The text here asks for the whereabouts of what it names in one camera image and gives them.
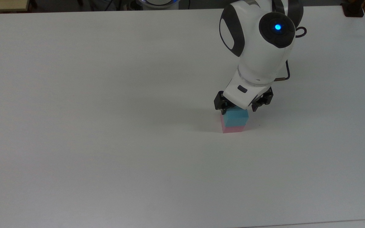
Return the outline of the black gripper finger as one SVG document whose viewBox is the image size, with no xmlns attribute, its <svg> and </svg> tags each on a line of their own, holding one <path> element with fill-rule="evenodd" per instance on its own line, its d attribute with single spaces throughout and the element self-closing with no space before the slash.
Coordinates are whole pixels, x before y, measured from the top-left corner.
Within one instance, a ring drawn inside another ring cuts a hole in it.
<svg viewBox="0 0 365 228">
<path fill-rule="evenodd" d="M 232 108 L 232 102 L 230 102 L 225 96 L 223 91 L 219 91 L 214 99 L 214 108 L 219 110 L 221 115 L 225 115 L 227 110 Z"/>
<path fill-rule="evenodd" d="M 264 92 L 260 97 L 258 97 L 254 102 L 252 102 L 252 111 L 256 112 L 262 105 L 269 105 L 273 98 L 273 91 L 270 87 L 266 92 Z"/>
</svg>

